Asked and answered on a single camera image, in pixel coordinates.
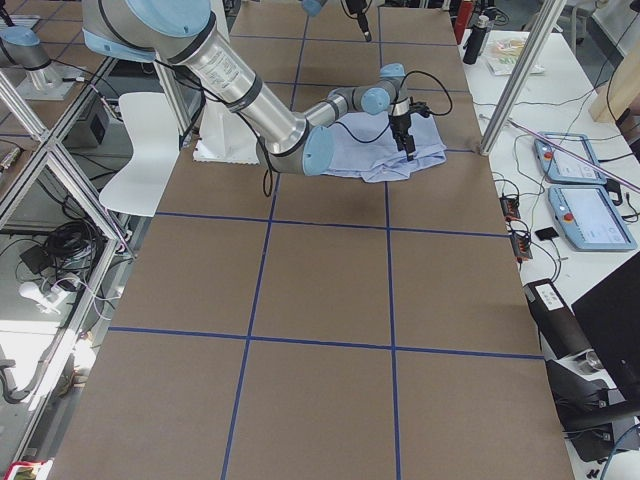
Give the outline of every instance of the blue cable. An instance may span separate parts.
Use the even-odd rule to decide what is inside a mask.
[[[622,441],[625,439],[627,435],[629,435],[631,432],[633,432],[636,429],[640,429],[640,423],[628,428],[627,431],[624,432],[622,436],[618,439],[618,441],[613,445],[613,448],[611,449],[611,453],[609,454],[609,458],[607,458],[607,463],[604,464],[604,468],[602,469],[602,475],[600,475],[600,480],[604,480],[604,477],[607,474],[607,470],[609,470],[609,465],[611,464],[611,460],[613,460],[613,456],[618,451],[618,447],[620,446]]]

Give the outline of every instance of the white table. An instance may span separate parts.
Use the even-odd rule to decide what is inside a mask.
[[[490,44],[493,41],[514,37],[522,38],[526,35],[524,32],[491,32],[485,54],[490,50]],[[592,90],[591,83],[562,35],[552,34],[550,36],[540,54],[538,63],[545,68],[545,73],[530,76],[518,102],[561,103],[581,97]],[[496,104],[508,77],[493,75],[486,58],[482,56],[478,58],[475,65],[465,65],[464,68],[469,89],[474,98],[476,113],[490,116],[495,107],[479,104]],[[513,109],[511,118],[534,131],[570,131],[585,134],[591,139],[604,139],[617,135],[619,130],[615,125],[595,123],[591,119],[589,107],[595,98],[596,94],[592,92],[580,100],[561,106],[520,104]],[[478,118],[478,122],[481,130],[484,131],[487,121]],[[516,167],[514,142],[522,134],[523,132],[513,127],[504,128],[489,156],[491,167],[494,172],[499,173],[496,178],[501,178],[500,174],[504,175],[504,178],[518,185],[520,193],[537,193],[538,185],[518,173]],[[630,152],[622,136],[606,141],[592,140],[592,145],[598,158],[612,158]],[[532,137],[525,136],[518,140],[517,155],[520,170],[523,173],[534,179],[542,177],[543,172],[533,154]],[[604,163],[603,167],[635,184],[640,184],[640,166],[633,156]],[[497,182],[496,187],[498,193],[501,193],[503,182]],[[504,191],[505,193],[514,193],[515,189],[510,185],[505,185]],[[623,187],[623,196],[626,191],[628,190]],[[631,193],[630,199],[634,207],[640,207],[640,195]],[[535,204],[536,197],[533,195],[520,198],[520,213],[531,231],[549,226],[554,226],[560,231],[558,226],[554,224],[553,212],[547,201],[546,192],[539,197],[537,206],[534,207]],[[626,206],[626,201],[624,206],[619,207],[619,211],[622,214],[633,213]],[[630,225],[629,230],[636,240],[640,240],[640,223]],[[551,255],[556,256],[555,250],[549,242],[539,242],[535,238],[534,241],[539,245],[542,243],[541,246],[545,247]],[[637,252],[637,250],[624,253],[578,252],[572,248],[562,234],[560,238],[555,240],[555,243],[560,256],[565,258],[562,261],[561,274],[555,285],[569,305]],[[523,285],[535,280],[550,278],[553,274],[554,267],[551,259],[539,249],[532,248],[534,258],[524,262],[520,272]],[[567,448],[577,479],[585,478],[585,473],[589,472],[591,468],[602,470],[602,465],[597,465],[595,462],[590,464],[582,462],[570,442],[567,442]],[[640,452],[627,452],[616,456],[607,473],[606,480],[633,480],[638,478],[638,472],[640,472]]]

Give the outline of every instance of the device screen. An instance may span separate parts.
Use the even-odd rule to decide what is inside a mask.
[[[566,140],[563,136],[547,135],[547,137],[556,141]],[[562,142],[562,146],[572,153],[580,155],[582,158],[591,158],[582,141],[574,141],[574,139],[572,139],[571,141]],[[560,152],[558,150],[554,151],[553,160],[556,162],[558,172],[560,172],[560,175],[562,175],[563,177],[591,179],[597,178],[595,170],[585,165],[584,163],[579,162],[571,155],[568,155],[564,152]]]
[[[562,195],[586,243],[619,244],[627,241],[598,190],[567,188],[562,189]]]

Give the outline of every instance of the blue joint cap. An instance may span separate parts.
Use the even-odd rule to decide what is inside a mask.
[[[146,52],[121,45],[107,38],[99,37],[84,28],[82,29],[82,33],[84,33],[84,43],[89,50],[99,53],[100,55],[142,63],[152,63],[156,58],[155,52]]]
[[[7,43],[21,47],[35,47],[40,44],[38,36],[27,27],[7,27],[0,33],[0,37]]]
[[[381,77],[404,77],[404,65],[401,63],[390,63],[380,69]]]
[[[126,0],[147,27],[176,38],[193,37],[207,26],[209,0]]]
[[[327,127],[314,127],[302,151],[302,171],[305,175],[320,175],[331,165],[333,159],[333,135]]]
[[[384,88],[373,87],[364,92],[360,104],[369,115],[377,115],[389,107],[391,98]]]
[[[302,9],[310,17],[315,17],[322,10],[322,4],[318,0],[302,0]]]

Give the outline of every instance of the blue towel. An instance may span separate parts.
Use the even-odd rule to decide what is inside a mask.
[[[389,122],[386,112],[371,116],[366,113],[349,113],[341,120],[358,138],[375,138]],[[335,153],[325,175],[362,178],[375,183],[406,180],[413,172],[444,163],[445,145],[438,135],[432,117],[411,116],[409,133],[416,144],[415,157],[407,161],[405,152],[398,152],[396,142],[387,131],[375,142],[362,144],[349,136],[340,125],[330,127],[335,141]]]

